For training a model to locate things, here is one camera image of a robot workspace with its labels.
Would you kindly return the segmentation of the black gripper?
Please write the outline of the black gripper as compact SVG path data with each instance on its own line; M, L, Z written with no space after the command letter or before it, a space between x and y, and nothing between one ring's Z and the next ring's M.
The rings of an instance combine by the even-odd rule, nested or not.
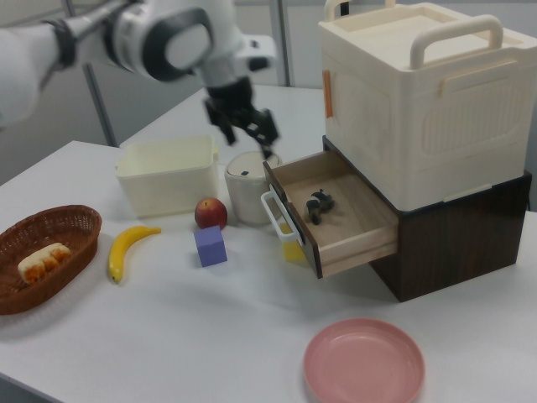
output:
M226 86L207 87L206 91L204 103L209 121L220 129L228 145L236 142L232 129L236 127L258 143L266 160L273 155L273 144L279 137L279 132L270 110L254 109L253 88L249 78L240 78Z

